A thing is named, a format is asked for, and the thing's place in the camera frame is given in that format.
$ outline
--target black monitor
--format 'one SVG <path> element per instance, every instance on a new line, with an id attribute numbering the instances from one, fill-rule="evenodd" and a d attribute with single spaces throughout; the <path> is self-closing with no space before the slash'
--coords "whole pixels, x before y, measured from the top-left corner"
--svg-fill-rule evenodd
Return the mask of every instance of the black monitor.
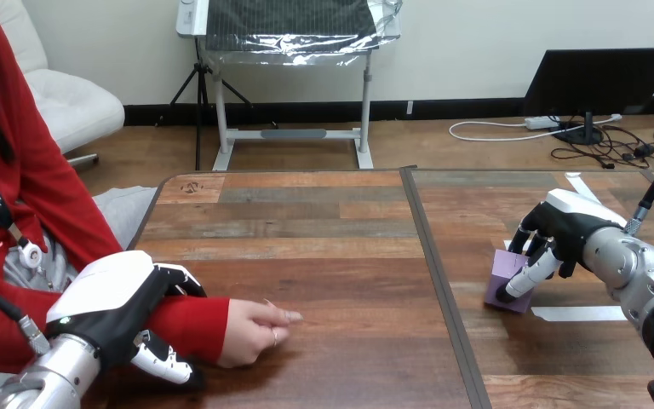
<path id="1" fill-rule="evenodd" d="M 525 94 L 524 109 L 526 116 L 585 117 L 584 128 L 554 136 L 592 145 L 603 139 L 593 115 L 638 113 L 653 93 L 654 49 L 550 49 Z"/>

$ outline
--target purple cube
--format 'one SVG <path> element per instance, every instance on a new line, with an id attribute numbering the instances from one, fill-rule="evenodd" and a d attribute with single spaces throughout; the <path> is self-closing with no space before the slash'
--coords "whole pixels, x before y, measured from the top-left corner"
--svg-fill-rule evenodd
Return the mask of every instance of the purple cube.
<path id="1" fill-rule="evenodd" d="M 485 293 L 485 303 L 524 314 L 528 310 L 528 307 L 530 307 L 532 290 L 509 304 L 497 301 L 495 299 L 495 292 L 501 285 L 507 283 L 527 262 L 527 256 L 505 250 L 495 250 L 495 259 L 492 262 L 492 274 L 490 275 L 490 282 L 487 285 L 487 292 Z"/>

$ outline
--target white tape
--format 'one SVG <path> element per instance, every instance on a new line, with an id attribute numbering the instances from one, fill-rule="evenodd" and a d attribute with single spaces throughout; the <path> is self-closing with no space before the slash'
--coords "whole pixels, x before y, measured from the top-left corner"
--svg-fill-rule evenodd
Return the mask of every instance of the white tape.
<path id="1" fill-rule="evenodd" d="M 580 178 L 580 172 L 566 172 L 565 179 L 567 179 L 571 185 L 573 185 L 573 188 L 576 189 L 578 194 L 585 196 L 586 198 L 591 199 L 596 203 L 600 203 L 600 200 L 595 197 L 593 192 L 590 190 L 590 187 L 588 187 L 588 185 L 586 185 L 585 182 Z"/>
<path id="2" fill-rule="evenodd" d="M 528 240 L 528 241 L 525 242 L 525 245 L 523 245 L 523 251 L 528 250 L 528 247 L 530 247 L 530 242 L 531 241 L 532 240 Z M 503 240 L 502 242 L 503 242 L 503 244 L 505 244 L 505 250 L 507 250 L 508 247 L 510 247 L 510 243 L 512 243 L 513 241 L 512 240 Z"/>
<path id="3" fill-rule="evenodd" d="M 551 322 L 625 321 L 620 306 L 533 307 L 532 313 Z"/>

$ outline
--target human hand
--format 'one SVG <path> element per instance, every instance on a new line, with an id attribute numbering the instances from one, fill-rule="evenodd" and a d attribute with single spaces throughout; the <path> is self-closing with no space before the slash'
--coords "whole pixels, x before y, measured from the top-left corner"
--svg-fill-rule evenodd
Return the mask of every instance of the human hand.
<path id="1" fill-rule="evenodd" d="M 262 351 L 276 347 L 290 336 L 290 324 L 302 320 L 300 313 L 277 308 L 269 301 L 259 304 L 230 300 L 224 346 L 217 365 L 233 368 L 255 363 Z"/>

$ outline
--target fingernail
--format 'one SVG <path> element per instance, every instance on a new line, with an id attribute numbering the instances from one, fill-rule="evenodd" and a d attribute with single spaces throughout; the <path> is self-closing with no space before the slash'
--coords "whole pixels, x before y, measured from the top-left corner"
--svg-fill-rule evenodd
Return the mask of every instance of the fingernail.
<path id="1" fill-rule="evenodd" d="M 304 317 L 302 314 L 296 312 L 296 311 L 285 311 L 284 314 L 287 316 L 287 320 L 289 322 L 295 322 L 295 321 L 303 321 Z"/>

